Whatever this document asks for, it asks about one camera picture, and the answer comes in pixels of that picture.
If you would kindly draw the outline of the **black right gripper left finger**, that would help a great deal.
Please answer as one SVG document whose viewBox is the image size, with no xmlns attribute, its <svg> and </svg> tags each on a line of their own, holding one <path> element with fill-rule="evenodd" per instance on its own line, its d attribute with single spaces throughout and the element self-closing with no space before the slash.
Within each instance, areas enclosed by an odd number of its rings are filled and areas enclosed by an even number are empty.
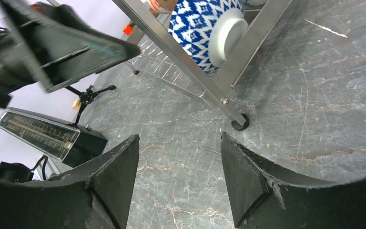
<svg viewBox="0 0 366 229">
<path fill-rule="evenodd" d="M 139 163 L 139 136 L 40 181 L 0 163 L 0 229 L 124 229 Z"/>
</svg>

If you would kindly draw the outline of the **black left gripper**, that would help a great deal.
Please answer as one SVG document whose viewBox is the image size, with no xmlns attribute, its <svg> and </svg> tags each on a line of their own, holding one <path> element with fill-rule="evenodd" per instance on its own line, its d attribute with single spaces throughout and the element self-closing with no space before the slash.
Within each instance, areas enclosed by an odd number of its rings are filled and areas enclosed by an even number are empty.
<svg viewBox="0 0 366 229">
<path fill-rule="evenodd" d="M 49 93 L 140 54 L 132 43 L 99 32 L 68 5 L 0 0 L 0 109 L 11 93 L 39 82 Z"/>
</svg>

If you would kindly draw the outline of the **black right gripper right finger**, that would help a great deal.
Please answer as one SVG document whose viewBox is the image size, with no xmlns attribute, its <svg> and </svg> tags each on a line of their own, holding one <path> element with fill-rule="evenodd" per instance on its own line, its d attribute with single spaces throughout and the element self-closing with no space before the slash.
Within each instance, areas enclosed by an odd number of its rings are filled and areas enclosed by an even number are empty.
<svg viewBox="0 0 366 229">
<path fill-rule="evenodd" d="M 366 229 L 366 176 L 336 183 L 299 174 L 227 133 L 221 156 L 237 229 Z"/>
</svg>

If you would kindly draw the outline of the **steel two-tier dish rack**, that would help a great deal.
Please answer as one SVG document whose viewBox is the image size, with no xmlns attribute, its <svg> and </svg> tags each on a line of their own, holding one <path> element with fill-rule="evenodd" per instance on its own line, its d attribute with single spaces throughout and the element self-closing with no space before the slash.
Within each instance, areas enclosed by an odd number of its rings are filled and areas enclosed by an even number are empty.
<svg viewBox="0 0 366 229">
<path fill-rule="evenodd" d="M 180 0 L 171 13 L 156 18 L 157 1 L 115 2 L 136 26 L 128 40 L 142 48 L 128 62 L 133 73 L 148 73 L 218 107 L 237 131 L 250 121 L 228 93 L 290 3 L 256 1 L 245 9 L 240 0 Z"/>
</svg>

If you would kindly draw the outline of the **blue zigzag patterned bowl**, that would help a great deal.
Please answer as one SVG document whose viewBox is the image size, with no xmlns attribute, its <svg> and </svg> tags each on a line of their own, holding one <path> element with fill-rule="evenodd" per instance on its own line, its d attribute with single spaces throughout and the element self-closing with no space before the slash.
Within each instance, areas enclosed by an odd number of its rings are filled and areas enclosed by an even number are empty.
<svg viewBox="0 0 366 229">
<path fill-rule="evenodd" d="M 222 67 L 247 30 L 239 0 L 180 0 L 168 28 L 207 75 Z"/>
</svg>

